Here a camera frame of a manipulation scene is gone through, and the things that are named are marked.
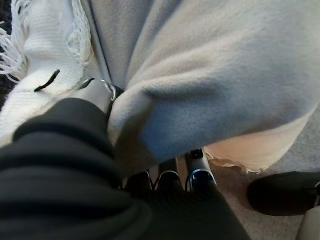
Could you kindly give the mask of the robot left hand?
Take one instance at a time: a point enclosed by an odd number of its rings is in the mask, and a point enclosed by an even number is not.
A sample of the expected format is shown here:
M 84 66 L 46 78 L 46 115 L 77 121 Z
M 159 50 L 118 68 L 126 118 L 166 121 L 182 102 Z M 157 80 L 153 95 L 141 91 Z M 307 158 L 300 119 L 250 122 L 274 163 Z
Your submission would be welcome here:
M 23 123 L 0 151 L 3 240 L 247 240 L 201 149 L 123 178 L 106 128 L 122 90 L 94 78 Z

